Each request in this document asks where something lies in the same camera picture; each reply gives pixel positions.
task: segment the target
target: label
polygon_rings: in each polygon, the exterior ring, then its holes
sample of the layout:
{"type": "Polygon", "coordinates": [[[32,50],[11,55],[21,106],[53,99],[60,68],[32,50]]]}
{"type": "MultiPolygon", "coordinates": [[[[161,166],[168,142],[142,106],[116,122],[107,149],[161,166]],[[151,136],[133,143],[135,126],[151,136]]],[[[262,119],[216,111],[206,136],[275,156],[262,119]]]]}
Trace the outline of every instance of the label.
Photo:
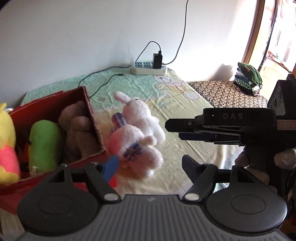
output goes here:
{"type": "Polygon", "coordinates": [[[279,131],[296,131],[296,120],[277,120],[279,131]]]}
{"type": "Polygon", "coordinates": [[[242,113],[239,113],[238,115],[234,114],[234,113],[223,113],[223,119],[227,120],[227,119],[242,119],[242,113]]]}

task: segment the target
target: charging cable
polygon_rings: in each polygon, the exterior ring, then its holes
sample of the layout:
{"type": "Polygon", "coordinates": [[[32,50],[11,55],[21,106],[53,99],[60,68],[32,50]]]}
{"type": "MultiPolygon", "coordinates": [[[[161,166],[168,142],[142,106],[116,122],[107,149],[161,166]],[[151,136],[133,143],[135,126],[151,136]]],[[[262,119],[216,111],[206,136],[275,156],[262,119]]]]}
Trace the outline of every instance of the charging cable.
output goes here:
{"type": "MultiPolygon", "coordinates": [[[[142,53],[144,53],[144,51],[146,50],[146,48],[147,48],[147,47],[149,46],[149,44],[151,44],[151,43],[156,43],[156,44],[159,46],[159,51],[161,52],[161,47],[160,47],[160,45],[159,45],[157,42],[155,42],[155,41],[150,41],[150,42],[146,45],[146,47],[143,49],[143,51],[140,53],[140,55],[137,57],[137,59],[136,59],[135,62],[138,61],[138,59],[140,58],[140,56],[142,55],[142,53]]],[[[106,70],[109,70],[109,69],[112,69],[112,68],[126,69],[126,68],[129,68],[129,67],[131,67],[131,64],[130,64],[129,66],[126,66],[126,67],[112,66],[112,67],[109,67],[109,68],[106,68],[106,69],[103,69],[103,70],[100,70],[100,71],[93,72],[93,73],[87,75],[86,77],[84,77],[82,80],[80,80],[79,83],[78,83],[78,87],[80,86],[80,84],[81,84],[82,81],[84,81],[87,77],[91,76],[92,74],[97,74],[97,73],[100,73],[100,72],[103,72],[103,71],[106,71],[106,70]]]]}
{"type": "Polygon", "coordinates": [[[187,9],[188,9],[188,2],[189,2],[189,0],[187,0],[187,3],[186,3],[186,9],[185,9],[185,23],[184,23],[183,36],[182,36],[182,40],[181,40],[181,42],[180,42],[180,45],[179,45],[179,47],[178,47],[178,50],[177,50],[176,56],[174,57],[174,59],[173,59],[171,62],[169,62],[169,63],[167,63],[167,64],[164,64],[164,65],[171,64],[172,62],[174,62],[174,61],[176,60],[176,58],[177,58],[177,56],[178,56],[178,53],[179,53],[179,50],[180,50],[180,48],[181,48],[181,45],[182,45],[182,43],[183,43],[183,40],[184,40],[184,37],[185,37],[185,31],[186,31],[186,23],[187,23],[187,9]]]}
{"type": "Polygon", "coordinates": [[[91,98],[91,97],[93,97],[103,86],[105,86],[105,85],[107,85],[108,83],[109,83],[109,81],[114,77],[114,76],[116,76],[116,75],[118,75],[118,76],[124,76],[124,74],[114,74],[114,75],[112,75],[110,78],[109,78],[109,80],[106,82],[106,83],[104,83],[103,85],[101,85],[97,90],[96,90],[96,92],[94,92],[91,96],[89,96],[89,98],[91,98]]]}

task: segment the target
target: green stuffed toy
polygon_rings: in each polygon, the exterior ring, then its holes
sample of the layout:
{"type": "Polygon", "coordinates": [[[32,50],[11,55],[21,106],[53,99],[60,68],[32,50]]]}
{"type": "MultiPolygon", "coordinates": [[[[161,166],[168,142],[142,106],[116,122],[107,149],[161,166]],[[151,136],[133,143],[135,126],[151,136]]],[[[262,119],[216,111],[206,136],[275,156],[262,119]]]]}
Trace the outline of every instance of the green stuffed toy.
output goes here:
{"type": "Polygon", "coordinates": [[[62,161],[64,137],[58,124],[40,120],[30,131],[29,170],[31,176],[50,172],[62,161]]]}

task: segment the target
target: white wall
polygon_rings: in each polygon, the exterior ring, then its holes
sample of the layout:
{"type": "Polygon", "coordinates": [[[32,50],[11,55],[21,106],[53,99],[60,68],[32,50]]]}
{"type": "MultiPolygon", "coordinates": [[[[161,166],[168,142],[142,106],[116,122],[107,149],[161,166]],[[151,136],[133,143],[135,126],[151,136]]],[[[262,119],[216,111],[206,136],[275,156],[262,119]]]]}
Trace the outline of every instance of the white wall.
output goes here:
{"type": "MultiPolygon", "coordinates": [[[[159,42],[169,62],[181,39],[185,3],[11,0],[0,11],[0,103],[14,106],[42,85],[129,64],[150,40],[159,42]]],[[[222,64],[236,68],[255,6],[256,0],[190,0],[185,40],[169,67],[186,81],[211,79],[222,64]]],[[[152,44],[142,59],[157,50],[152,44]]]]}

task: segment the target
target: stuffed toy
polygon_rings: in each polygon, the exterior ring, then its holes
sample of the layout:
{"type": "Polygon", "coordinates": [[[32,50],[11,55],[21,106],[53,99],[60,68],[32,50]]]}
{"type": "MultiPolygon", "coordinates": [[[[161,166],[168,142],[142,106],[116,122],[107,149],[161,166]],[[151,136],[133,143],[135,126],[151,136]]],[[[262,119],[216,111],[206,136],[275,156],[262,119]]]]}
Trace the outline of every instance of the stuffed toy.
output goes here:
{"type": "Polygon", "coordinates": [[[0,185],[16,183],[20,179],[20,166],[15,152],[15,128],[10,115],[0,104],[0,185]]]}
{"type": "Polygon", "coordinates": [[[58,124],[49,120],[35,122],[29,137],[29,171],[31,176],[54,170],[63,158],[64,137],[58,124]]]}
{"type": "Polygon", "coordinates": [[[151,115],[150,109],[144,101],[138,98],[131,99],[120,91],[115,92],[114,98],[126,104],[123,107],[122,115],[127,124],[138,127],[144,136],[154,136],[157,144],[165,141],[165,133],[159,125],[159,119],[151,115]]]}
{"type": "Polygon", "coordinates": [[[130,167],[140,178],[148,178],[154,170],[163,164],[163,157],[153,146],[157,140],[154,136],[145,136],[142,131],[126,124],[123,115],[112,116],[116,130],[109,140],[110,154],[118,155],[122,168],[130,167]]]}
{"type": "Polygon", "coordinates": [[[67,133],[65,162],[72,163],[98,153],[101,148],[92,133],[93,126],[84,101],[67,106],[59,117],[59,126],[67,133]]]}

